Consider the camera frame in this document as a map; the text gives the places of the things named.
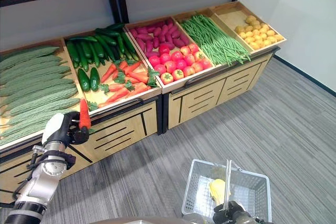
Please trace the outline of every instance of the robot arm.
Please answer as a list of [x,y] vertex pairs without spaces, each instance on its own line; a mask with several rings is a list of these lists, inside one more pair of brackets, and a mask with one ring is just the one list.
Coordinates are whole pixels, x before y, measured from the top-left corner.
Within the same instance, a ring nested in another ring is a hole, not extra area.
[[[13,193],[16,202],[5,223],[41,222],[63,172],[75,164],[76,157],[66,154],[66,147],[81,144],[89,138],[86,127],[81,132],[70,129],[78,127],[73,120],[79,120],[79,112],[57,113],[48,121],[42,137],[43,146],[33,147],[33,157],[28,166],[31,173]],[[42,156],[36,160],[38,153]]]

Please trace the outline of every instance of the red potato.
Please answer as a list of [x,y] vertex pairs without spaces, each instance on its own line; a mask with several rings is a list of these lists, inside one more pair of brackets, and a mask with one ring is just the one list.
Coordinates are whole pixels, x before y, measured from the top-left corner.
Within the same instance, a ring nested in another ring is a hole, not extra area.
[[151,34],[152,32],[154,32],[154,30],[156,29],[156,27],[153,26],[153,25],[149,25],[149,26],[146,26],[146,29],[147,29],[147,32],[149,34]]
[[184,43],[183,43],[183,41],[181,41],[180,39],[173,39],[173,43],[178,48],[181,48],[181,47],[185,46]]
[[166,70],[166,67],[162,64],[157,64],[155,67],[154,67],[154,70],[159,72],[160,75],[162,75],[163,73],[166,73],[167,70]]
[[146,27],[137,27],[138,34],[148,34]]
[[158,56],[158,57],[160,56],[159,52],[155,52],[155,51],[145,52],[145,55],[146,55],[147,58],[151,58],[152,56]]
[[131,32],[132,36],[136,39],[137,35],[138,35],[138,32],[136,31],[136,29],[132,28],[132,29],[130,29],[130,32]]
[[165,41],[166,41],[166,37],[164,36],[164,34],[160,34],[159,35],[159,41],[161,42],[161,43],[164,43]]
[[158,48],[159,45],[160,45],[159,38],[154,37],[154,39],[153,39],[153,48]]
[[139,47],[141,48],[141,51],[145,52],[145,42],[143,42],[143,40],[140,38],[136,38],[136,41]]
[[150,36],[149,34],[138,34],[137,38],[142,39],[144,41],[152,40],[153,39],[153,37]]
[[180,32],[179,30],[176,30],[176,31],[173,31],[173,32],[172,32],[172,38],[173,38],[173,39],[177,39],[177,38],[179,38],[180,35],[181,35],[181,32]]
[[153,44],[150,40],[146,41],[146,52],[151,52],[153,50]]
[[188,39],[188,37],[187,37],[184,33],[181,33],[181,34],[180,34],[180,39],[181,39],[181,41],[183,41],[183,43],[184,43],[185,45],[188,45],[188,44],[189,44],[189,39]]
[[169,33],[165,34],[166,41],[169,43],[173,43],[173,38]]
[[161,33],[161,28],[160,28],[160,27],[157,27],[157,28],[154,30],[153,35],[154,35],[155,37],[158,37],[158,36],[160,35],[160,33]]
[[162,31],[161,31],[161,34],[162,35],[165,35],[167,32],[168,32],[169,28],[167,25],[163,25],[162,26]]
[[161,43],[161,45],[166,45],[169,47],[169,50],[173,50],[175,48],[175,45],[173,43],[169,43],[169,42],[166,42],[166,43]]
[[169,30],[168,33],[172,34],[173,32],[175,32],[177,30],[177,26],[172,26]]
[[165,25],[165,22],[164,21],[159,21],[159,22],[156,22],[153,26],[162,27],[163,25]]

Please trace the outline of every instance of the display bin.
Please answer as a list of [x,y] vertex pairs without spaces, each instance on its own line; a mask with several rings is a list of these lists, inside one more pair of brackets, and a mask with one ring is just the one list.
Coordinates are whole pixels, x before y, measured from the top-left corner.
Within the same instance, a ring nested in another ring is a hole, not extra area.
[[[75,97],[85,98],[91,102],[104,102],[108,96],[103,91],[83,92],[77,78],[70,56],[68,54],[65,40],[63,38],[44,41],[15,50],[30,48],[38,45],[53,45],[60,48],[56,56],[62,57],[70,67],[71,74],[65,78],[72,78],[78,93]],[[108,68],[108,64],[98,68],[99,75]],[[127,146],[154,133],[161,134],[162,111],[161,111],[161,87],[153,88],[133,97],[115,102],[91,111],[93,132],[90,133],[89,141],[83,145],[69,146],[66,153],[76,156],[76,164],[65,172],[64,177],[73,174]],[[79,104],[72,109],[79,111]],[[26,164],[30,162],[32,147],[41,143],[43,131],[19,138],[10,143],[0,146],[0,203],[9,204],[13,202],[12,192],[27,176]]]

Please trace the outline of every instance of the drawer handle slot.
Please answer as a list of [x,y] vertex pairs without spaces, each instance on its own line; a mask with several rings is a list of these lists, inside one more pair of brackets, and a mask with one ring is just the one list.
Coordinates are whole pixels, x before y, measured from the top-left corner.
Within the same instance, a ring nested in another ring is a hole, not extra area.
[[209,93],[211,93],[211,92],[212,92],[212,90],[210,90],[210,91],[208,91],[208,92],[206,92],[206,93],[204,93],[204,94],[201,94],[201,95],[195,97],[194,100],[196,100],[197,98],[200,98],[200,97],[202,97],[202,96],[204,96],[204,95],[206,95],[206,94],[209,94]]
[[235,88],[235,87],[237,87],[237,86],[239,86],[239,85],[241,85],[241,84],[244,84],[245,82],[248,82],[248,80],[243,81],[243,82],[241,82],[241,83],[239,83],[239,84],[237,84],[237,85],[234,85],[233,87],[228,88],[227,90],[233,89],[233,88]]
[[117,137],[117,138],[115,138],[115,139],[112,139],[111,141],[108,141],[108,142],[106,142],[106,143],[104,143],[104,144],[102,144],[102,145],[97,146],[97,147],[95,148],[95,150],[98,149],[98,148],[100,148],[100,147],[102,147],[102,146],[104,146],[104,145],[106,145],[106,144],[109,144],[109,143],[113,142],[114,140],[117,140],[117,139],[119,139],[119,138],[121,138],[121,137],[123,137],[123,136],[126,136],[126,135],[128,135],[128,134],[130,134],[130,133],[132,133],[132,132],[134,132],[134,130],[133,130],[133,131],[130,131],[130,132],[126,133],[126,134],[123,134],[122,136],[119,136],[119,137]]
[[204,108],[205,106],[208,106],[209,104],[207,103],[206,105],[204,105],[204,106],[202,106],[202,107],[199,107],[198,109],[196,109],[196,110],[193,110],[191,113],[194,113],[195,111],[197,111],[197,110],[200,110],[201,108]]
[[119,130],[117,130],[117,131],[114,131],[114,132],[112,132],[112,133],[110,133],[110,134],[108,134],[108,135],[106,135],[106,136],[103,136],[103,137],[97,139],[96,141],[102,140],[103,138],[105,138],[105,137],[107,137],[107,136],[110,136],[110,135],[112,135],[112,134],[114,134],[114,133],[116,133],[116,132],[122,131],[122,130],[124,130],[124,129],[126,129],[126,128],[127,128],[127,127],[124,127],[124,128],[119,129]]
[[190,107],[188,107],[188,109],[190,109],[190,108],[192,108],[193,106],[196,106],[196,105],[198,105],[198,104],[200,104],[200,103],[202,103],[202,102],[205,102],[206,100],[209,100],[209,99],[211,99],[212,97],[209,97],[209,98],[207,98],[207,99],[204,99],[204,100],[201,101],[201,102],[195,103],[195,104],[191,105]]
[[[128,141],[128,140],[130,140],[131,138],[128,138],[128,139],[126,139],[125,141],[122,141],[121,143],[119,143],[119,144],[122,144],[122,143],[124,143],[124,142],[126,142],[126,141]],[[112,147],[109,147],[109,148],[107,148],[105,151],[107,151],[107,150],[109,150],[109,149],[111,149],[111,148],[113,148],[113,147],[116,147],[116,146],[118,146],[119,144],[116,144],[116,145],[114,145],[114,146],[112,146]]]

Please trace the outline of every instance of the wooden crate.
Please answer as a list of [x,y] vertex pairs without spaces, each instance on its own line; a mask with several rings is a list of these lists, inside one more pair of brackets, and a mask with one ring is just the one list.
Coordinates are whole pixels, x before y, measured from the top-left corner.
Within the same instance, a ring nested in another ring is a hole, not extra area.
[[[148,21],[138,22],[138,23],[134,23],[134,24],[127,24],[124,28],[124,30],[127,32],[127,36],[132,41],[138,55],[140,55],[141,59],[143,60],[144,64],[147,67],[152,67],[152,66],[151,66],[150,62],[148,61],[148,58],[145,56],[144,52],[140,49],[140,46],[136,42],[135,38],[132,36],[132,34],[130,32],[130,29],[132,29],[133,27],[142,27],[142,26],[152,25],[156,22],[160,22],[160,21],[166,20],[168,18],[172,18],[172,17],[171,16],[166,16],[166,17],[161,17],[161,18],[152,19],[152,20],[148,20]],[[179,25],[178,22],[176,22],[176,20],[174,18],[173,18],[173,21],[174,21],[175,25],[178,26],[180,32],[184,33],[189,38],[190,43],[195,43],[194,40],[183,30],[183,28]],[[174,51],[177,51],[177,50],[179,50],[179,49],[175,47],[173,50],[171,50],[171,52],[174,52]],[[160,83],[160,86],[162,87],[162,93],[165,94],[165,93],[171,92],[172,90],[183,87],[185,85],[185,83],[188,80],[190,80],[191,78],[207,74],[208,72],[210,72],[214,68],[215,68],[215,66],[213,66],[211,68],[208,68],[208,69],[205,69],[205,70],[203,70],[201,72],[198,72],[196,74],[193,74],[192,76],[188,76],[188,77],[185,77],[181,80],[174,81],[174,82],[169,83],[167,85],[163,84],[163,82],[161,81],[159,76],[157,76],[156,78],[157,78],[158,82]]]
[[90,135],[89,141],[76,148],[93,162],[97,162],[157,132],[155,102],[103,121],[92,128],[95,132]]
[[[286,41],[286,39],[283,38],[283,40],[273,43],[269,46],[260,48],[258,50],[254,50],[235,32],[235,28],[236,26],[246,26],[247,24],[245,23],[245,19],[249,15],[255,16],[260,23],[266,24],[266,22],[261,20],[257,15],[255,15],[248,8],[246,8],[241,2],[230,2],[223,5],[210,7],[210,9],[214,12],[215,16],[217,16],[218,19],[223,21],[225,26],[230,29],[230,32],[228,31],[225,32],[227,32],[231,37],[239,41],[245,48],[248,48],[248,51],[251,53],[251,55],[258,54],[260,52],[270,51],[273,48],[277,47],[280,43]],[[275,34],[280,34],[270,25],[268,26],[275,32]]]
[[[66,153],[71,154],[76,157],[76,163],[70,170],[66,170],[63,174],[63,178],[89,166],[92,162],[89,162],[78,153],[74,152],[72,149],[67,148]],[[30,163],[32,151],[25,154],[18,155],[17,157],[10,159],[6,162],[1,162],[0,164],[0,202],[1,203],[11,203],[12,192],[25,180],[29,175],[29,170],[27,170],[26,165]]]
[[247,90],[257,82],[272,53],[175,94],[169,94],[168,128],[171,129]]
[[[54,53],[56,56],[62,58],[62,61],[67,61],[66,63],[62,64],[63,66],[69,66],[70,67],[70,70],[71,70],[71,73],[70,75],[67,75],[65,76],[64,78],[69,78],[69,79],[73,79],[75,84],[76,84],[76,87],[77,87],[77,90],[78,90],[78,93],[75,94],[72,98],[84,98],[84,95],[83,95],[83,92],[80,88],[80,85],[78,83],[78,81],[76,81],[76,72],[71,64],[71,60],[70,60],[70,57],[66,51],[66,46],[64,44],[64,41],[63,39],[61,38],[58,38],[58,39],[53,39],[53,40],[48,40],[48,41],[44,41],[44,42],[40,42],[40,43],[36,43],[36,44],[32,44],[32,45],[27,45],[27,46],[22,46],[20,48],[16,48],[16,49],[12,49],[12,50],[7,50],[7,51],[3,51],[1,52],[1,55],[5,55],[7,53],[10,53],[10,52],[13,52],[13,51],[17,51],[17,50],[23,50],[23,49],[27,49],[27,48],[32,48],[32,47],[37,47],[37,46],[41,46],[41,45],[51,45],[51,46],[58,46],[59,49],[56,50],[56,52]],[[70,109],[73,109],[73,110],[77,110],[79,111],[79,103],[70,107]],[[10,117],[3,117],[3,116],[0,116],[0,123],[1,124],[6,124],[8,121],[9,121]],[[0,132],[3,132],[5,131],[6,129],[8,129],[10,126],[8,127],[1,127],[0,128]],[[39,132],[36,132],[36,133],[33,133],[33,134],[30,134],[30,135],[27,135],[27,136],[24,136],[24,137],[21,137],[13,142],[10,142],[10,143],[7,143],[7,144],[4,144],[4,145],[1,145],[0,146],[0,150],[3,150],[5,148],[8,148],[9,146],[11,145],[14,145],[14,144],[17,144],[19,142],[22,142],[22,141],[25,141],[25,140],[28,140],[32,137],[36,137],[38,135],[41,135],[43,133],[43,131],[39,131]]]

